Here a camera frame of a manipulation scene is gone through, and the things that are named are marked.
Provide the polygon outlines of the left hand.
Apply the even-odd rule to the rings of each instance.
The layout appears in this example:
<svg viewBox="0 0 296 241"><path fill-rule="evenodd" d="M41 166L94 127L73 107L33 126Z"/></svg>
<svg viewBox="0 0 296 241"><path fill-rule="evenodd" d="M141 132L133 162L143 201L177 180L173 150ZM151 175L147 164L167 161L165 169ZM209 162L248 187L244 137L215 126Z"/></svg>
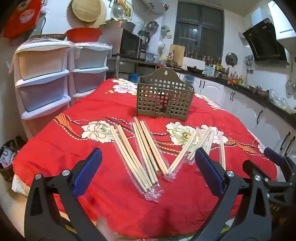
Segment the left hand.
<svg viewBox="0 0 296 241"><path fill-rule="evenodd" d="M116 241L115 235L108 226L107 219L104 216L98 218L95 226L108 241Z"/></svg>

